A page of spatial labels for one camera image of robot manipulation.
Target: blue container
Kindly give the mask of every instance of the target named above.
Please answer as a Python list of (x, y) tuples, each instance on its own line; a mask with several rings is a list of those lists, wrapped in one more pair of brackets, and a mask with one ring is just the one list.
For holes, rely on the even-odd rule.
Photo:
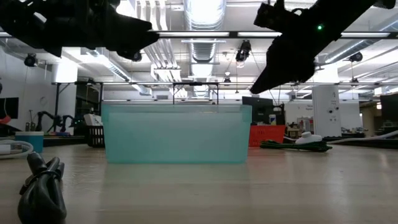
[(18, 131), (15, 133), (15, 140), (29, 142), (35, 152), (43, 152), (44, 132), (42, 131)]
[(103, 104), (110, 163), (242, 163), (251, 107)]

